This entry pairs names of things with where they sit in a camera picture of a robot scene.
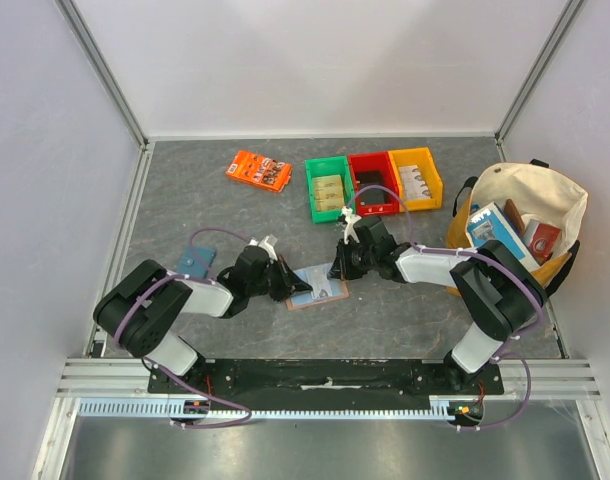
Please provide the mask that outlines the gold cards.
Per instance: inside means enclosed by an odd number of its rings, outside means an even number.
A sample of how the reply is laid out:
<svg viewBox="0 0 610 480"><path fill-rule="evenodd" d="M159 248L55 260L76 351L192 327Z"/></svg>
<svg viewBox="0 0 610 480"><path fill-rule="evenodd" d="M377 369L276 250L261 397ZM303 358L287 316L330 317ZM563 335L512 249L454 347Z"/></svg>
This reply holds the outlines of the gold cards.
<svg viewBox="0 0 610 480"><path fill-rule="evenodd" d="M318 212L340 210L345 205L343 181L340 175L315 177L312 181L314 207Z"/></svg>

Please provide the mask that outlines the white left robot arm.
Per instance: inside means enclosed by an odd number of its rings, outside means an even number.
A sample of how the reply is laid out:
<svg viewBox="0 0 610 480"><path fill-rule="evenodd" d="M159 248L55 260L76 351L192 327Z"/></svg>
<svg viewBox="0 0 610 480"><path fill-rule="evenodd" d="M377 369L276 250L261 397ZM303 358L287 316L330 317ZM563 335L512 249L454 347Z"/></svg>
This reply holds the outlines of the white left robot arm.
<svg viewBox="0 0 610 480"><path fill-rule="evenodd" d="M191 393L204 384L205 369L203 357L171 332L180 314L231 318L253 297L282 302L312 290L273 246L252 242L216 279L172 272L145 260L100 300L93 320L118 347L166 369L175 386Z"/></svg>

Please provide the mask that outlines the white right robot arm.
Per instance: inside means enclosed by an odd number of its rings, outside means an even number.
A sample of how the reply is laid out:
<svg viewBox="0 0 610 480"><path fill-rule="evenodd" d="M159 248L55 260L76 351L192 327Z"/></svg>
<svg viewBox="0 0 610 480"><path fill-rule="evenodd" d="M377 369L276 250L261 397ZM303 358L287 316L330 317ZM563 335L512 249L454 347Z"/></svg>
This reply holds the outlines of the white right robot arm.
<svg viewBox="0 0 610 480"><path fill-rule="evenodd" d="M377 216L361 217L344 207L344 224L328 277L343 281L369 272L396 283L428 283L454 288L472 317L472 325L449 352L443 381L452 392L468 392L479 371L511 337L534 318L543 318L546 290L498 240L479 248L435 249L397 243Z"/></svg>

